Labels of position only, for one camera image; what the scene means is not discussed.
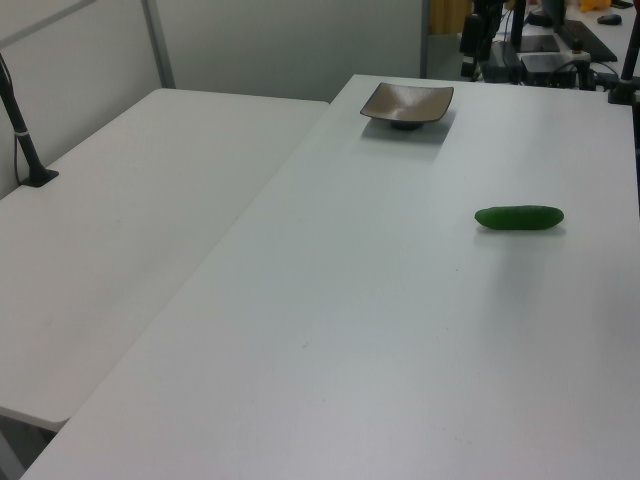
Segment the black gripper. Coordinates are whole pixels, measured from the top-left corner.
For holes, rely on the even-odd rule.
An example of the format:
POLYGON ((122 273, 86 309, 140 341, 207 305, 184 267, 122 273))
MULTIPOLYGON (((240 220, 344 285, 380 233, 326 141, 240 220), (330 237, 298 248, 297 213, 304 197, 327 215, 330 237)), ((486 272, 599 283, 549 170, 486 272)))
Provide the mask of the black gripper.
POLYGON ((494 20, 501 20, 504 4, 504 0, 472 1, 472 14, 465 17, 459 45, 459 52, 463 56, 461 64, 463 77, 476 77, 480 51, 482 61, 489 59, 491 45, 496 35, 494 20))

